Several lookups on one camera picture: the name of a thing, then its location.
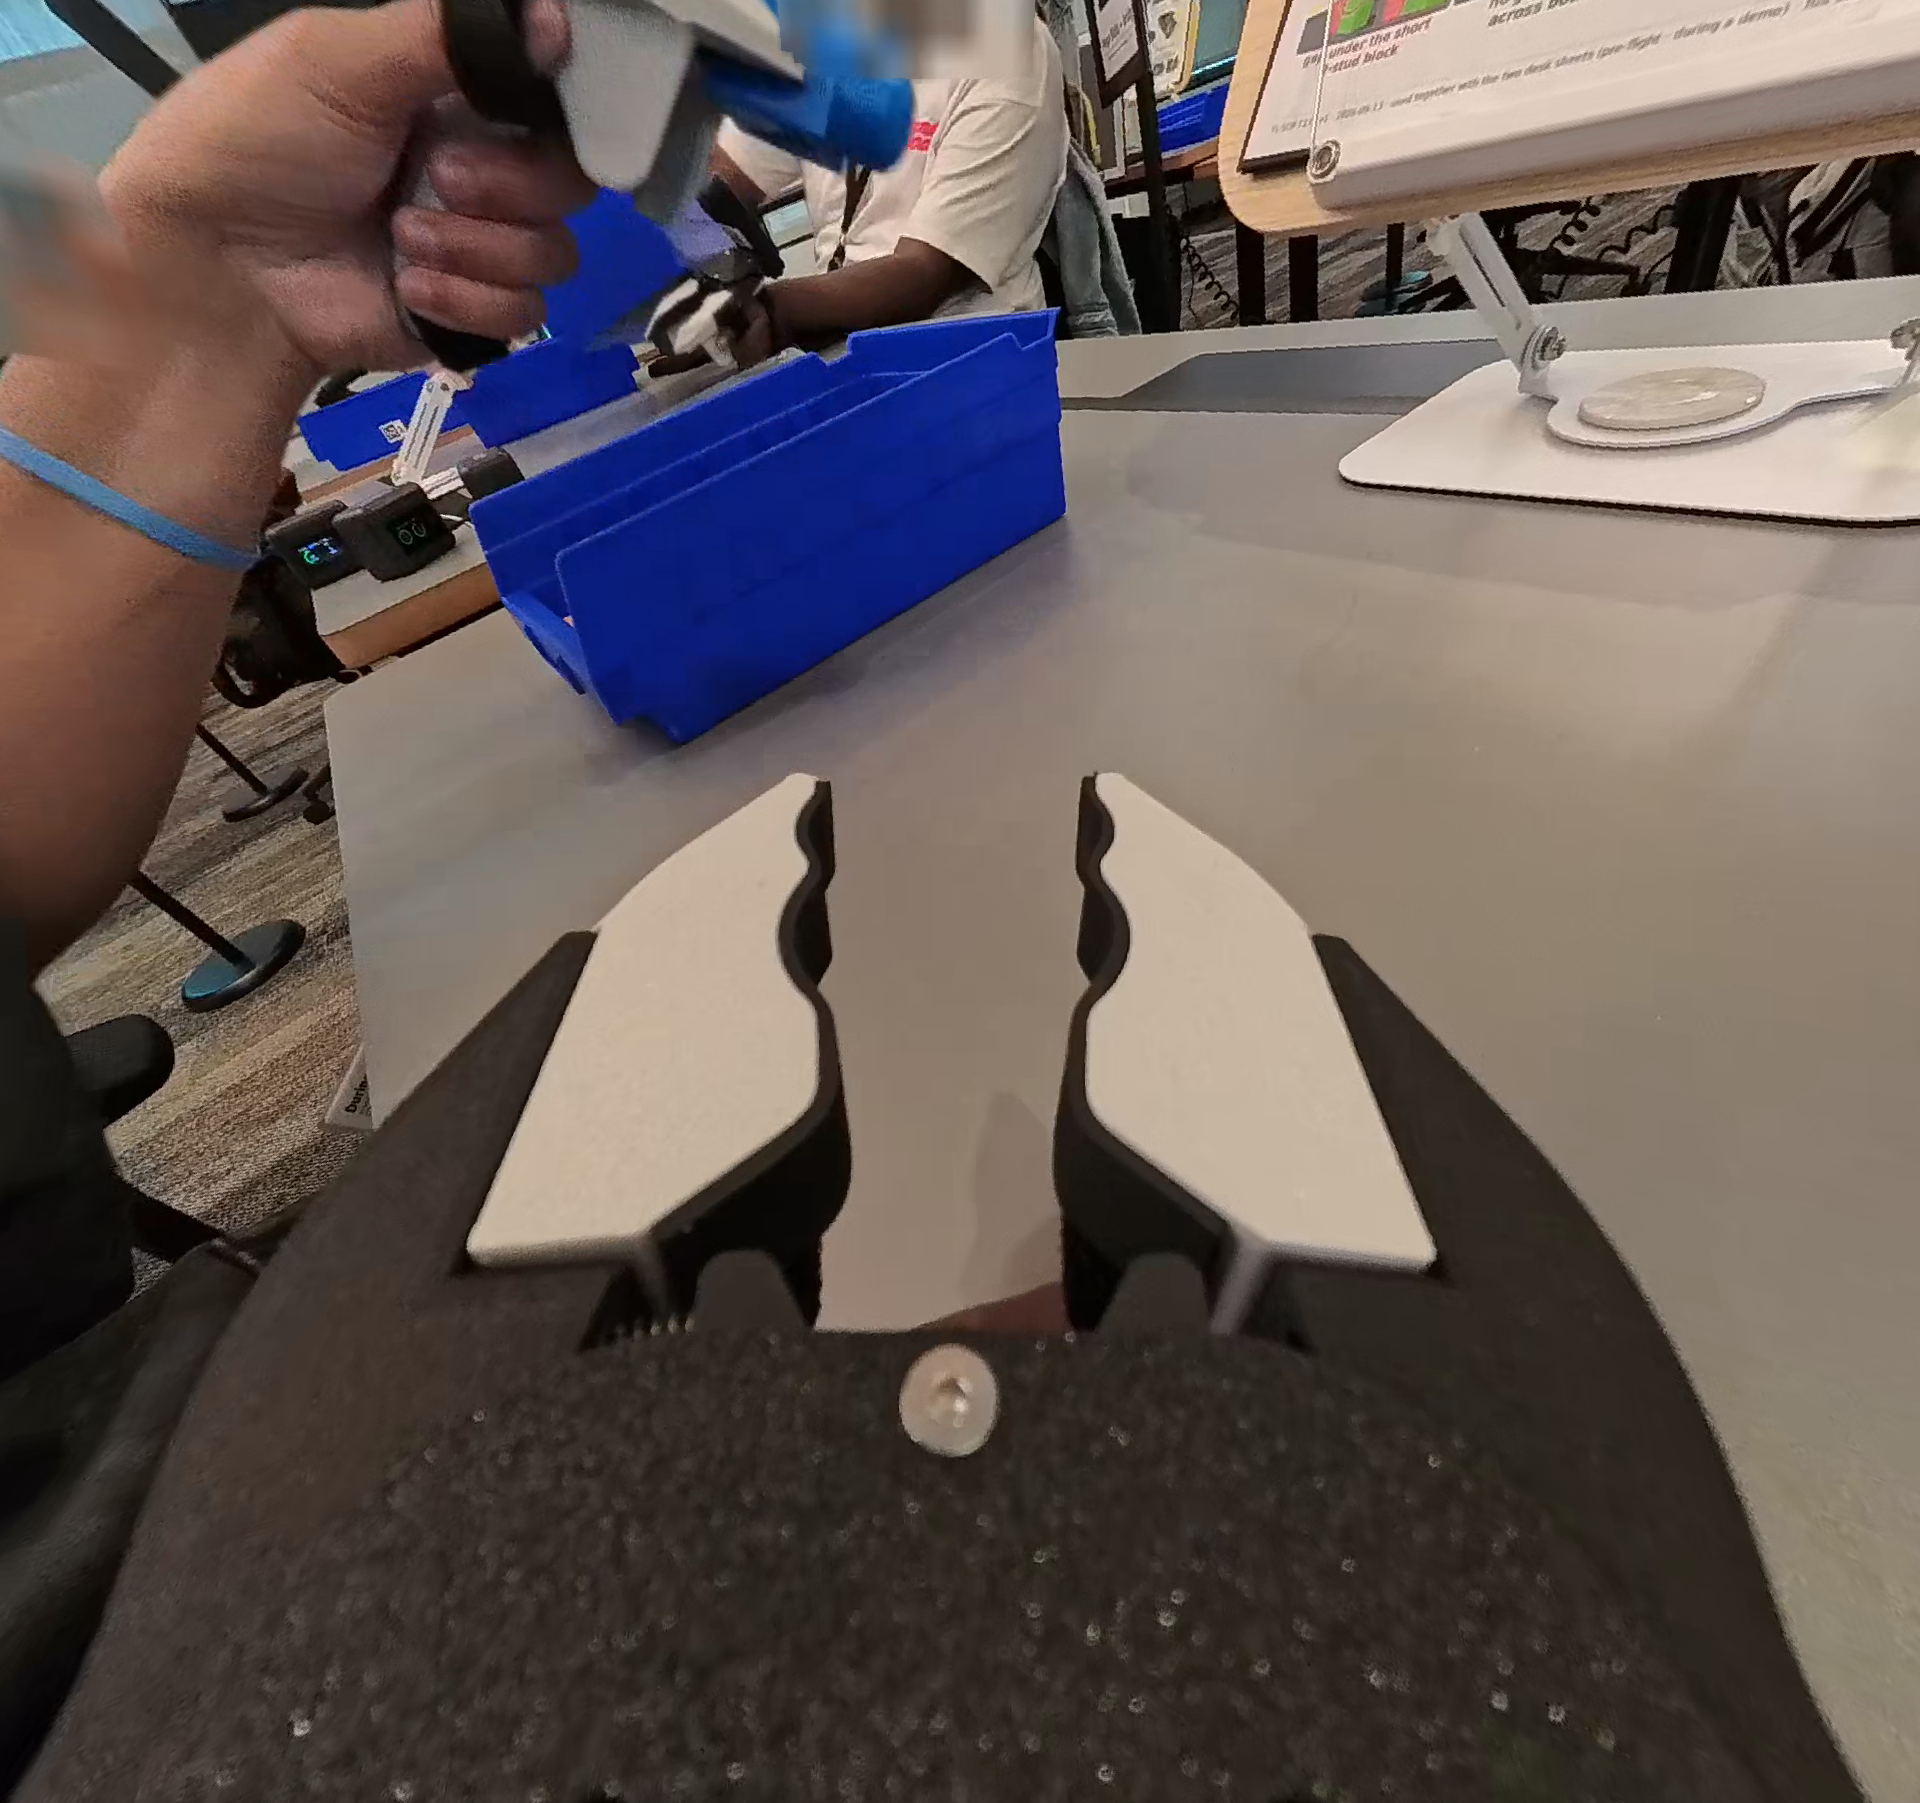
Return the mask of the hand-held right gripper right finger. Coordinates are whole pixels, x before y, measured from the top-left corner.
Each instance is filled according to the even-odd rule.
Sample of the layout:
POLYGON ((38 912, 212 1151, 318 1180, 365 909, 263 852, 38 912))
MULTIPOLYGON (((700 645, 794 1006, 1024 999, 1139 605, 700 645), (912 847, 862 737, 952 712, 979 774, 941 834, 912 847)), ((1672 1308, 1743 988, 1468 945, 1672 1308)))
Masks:
POLYGON ((1137 1262, 1235 1337, 1277 1273, 1429 1273, 1415 1198, 1325 949, 1240 855, 1119 770, 1082 777, 1082 890, 1054 1120, 1069 1328, 1137 1262))

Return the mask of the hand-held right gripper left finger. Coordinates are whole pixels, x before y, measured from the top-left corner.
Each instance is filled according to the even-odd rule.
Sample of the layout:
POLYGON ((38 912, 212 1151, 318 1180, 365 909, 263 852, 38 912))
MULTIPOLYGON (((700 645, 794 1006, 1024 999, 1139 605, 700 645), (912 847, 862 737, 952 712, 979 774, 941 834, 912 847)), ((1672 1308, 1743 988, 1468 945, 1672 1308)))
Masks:
POLYGON ((598 920, 466 1230, 487 1271, 609 1266, 693 1320, 720 1257, 765 1257, 805 1327, 853 1176, 830 967, 833 798, 785 776, 598 920))

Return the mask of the grey desk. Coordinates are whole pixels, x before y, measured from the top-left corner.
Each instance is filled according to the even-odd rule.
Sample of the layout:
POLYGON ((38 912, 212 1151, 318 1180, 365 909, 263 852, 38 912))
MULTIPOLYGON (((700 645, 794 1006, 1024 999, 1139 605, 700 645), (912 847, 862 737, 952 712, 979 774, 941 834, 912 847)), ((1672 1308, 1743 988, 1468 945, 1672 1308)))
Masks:
POLYGON ((1915 533, 1357 490, 1435 332, 1061 349, 1069 518, 664 746, 507 616, 325 709, 386 1116, 562 934, 830 780, 850 1200, 824 1321, 1041 1286, 1077 786, 1120 770, 1347 940, 1662 1313, 1862 1789, 1915 1799, 1915 533))

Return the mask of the person's left hand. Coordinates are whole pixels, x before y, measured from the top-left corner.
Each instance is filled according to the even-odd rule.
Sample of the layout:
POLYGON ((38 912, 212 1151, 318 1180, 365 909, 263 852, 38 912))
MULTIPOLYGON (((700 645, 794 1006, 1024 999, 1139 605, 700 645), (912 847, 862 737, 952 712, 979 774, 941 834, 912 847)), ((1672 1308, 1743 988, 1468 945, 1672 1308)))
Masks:
POLYGON ((324 376, 535 332, 591 196, 458 95, 438 0, 276 20, 97 179, 4 179, 4 564, 113 524, 234 567, 324 376))

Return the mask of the black round stand base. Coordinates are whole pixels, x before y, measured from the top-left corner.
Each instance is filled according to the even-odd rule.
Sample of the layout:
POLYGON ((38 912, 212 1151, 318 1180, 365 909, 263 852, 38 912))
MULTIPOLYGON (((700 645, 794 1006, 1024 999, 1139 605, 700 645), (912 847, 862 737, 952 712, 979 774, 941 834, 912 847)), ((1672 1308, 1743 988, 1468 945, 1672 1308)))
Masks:
POLYGON ((203 957, 180 982, 180 1002, 195 1016, 216 1012, 255 995, 305 945, 305 926, 295 920, 271 920, 237 934, 222 934, 142 871, 129 876, 129 888, 203 945, 203 957))

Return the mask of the black charger with green display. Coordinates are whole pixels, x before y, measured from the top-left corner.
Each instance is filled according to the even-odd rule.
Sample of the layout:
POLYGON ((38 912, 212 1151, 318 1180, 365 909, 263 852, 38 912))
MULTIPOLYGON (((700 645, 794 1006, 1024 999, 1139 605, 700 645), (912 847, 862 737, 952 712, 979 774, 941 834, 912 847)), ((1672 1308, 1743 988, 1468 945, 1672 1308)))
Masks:
POLYGON ((358 575, 365 564, 346 536, 348 503, 331 497, 276 519, 262 533, 262 552, 286 564, 310 592, 358 575))
POLYGON ((353 567, 379 582, 409 577, 456 549, 453 526, 417 481, 373 484, 334 528, 353 567))

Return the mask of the wooden side table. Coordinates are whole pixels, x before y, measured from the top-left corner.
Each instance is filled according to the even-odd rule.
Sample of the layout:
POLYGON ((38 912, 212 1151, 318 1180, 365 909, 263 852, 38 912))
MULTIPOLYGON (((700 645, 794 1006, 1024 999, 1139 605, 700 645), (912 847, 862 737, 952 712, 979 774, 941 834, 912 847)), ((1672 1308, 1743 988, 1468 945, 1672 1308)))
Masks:
POLYGON ((365 673, 498 610, 498 587, 466 519, 453 551, 407 577, 353 571, 310 597, 336 662, 365 673))

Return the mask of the blue wristband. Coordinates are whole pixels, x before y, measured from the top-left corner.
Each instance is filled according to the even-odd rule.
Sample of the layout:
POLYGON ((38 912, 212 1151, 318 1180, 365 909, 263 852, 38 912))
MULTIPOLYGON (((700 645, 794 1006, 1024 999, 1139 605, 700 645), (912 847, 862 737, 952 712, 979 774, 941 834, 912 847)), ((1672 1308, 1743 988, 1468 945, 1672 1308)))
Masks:
POLYGON ((128 528, 131 536, 171 556, 225 575, 243 577, 258 562, 258 543, 233 545, 143 506, 88 471, 73 466, 50 451, 3 428, 3 463, 77 507, 128 528))

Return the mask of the printed instruction sheet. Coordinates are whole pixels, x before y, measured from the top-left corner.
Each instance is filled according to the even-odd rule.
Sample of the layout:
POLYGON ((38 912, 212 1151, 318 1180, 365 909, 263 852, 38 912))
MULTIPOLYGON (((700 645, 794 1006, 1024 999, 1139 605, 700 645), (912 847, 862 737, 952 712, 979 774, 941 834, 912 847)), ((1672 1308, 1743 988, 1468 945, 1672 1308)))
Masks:
POLYGON ((1242 166, 1332 204, 1915 108, 1917 0, 1288 0, 1242 166))

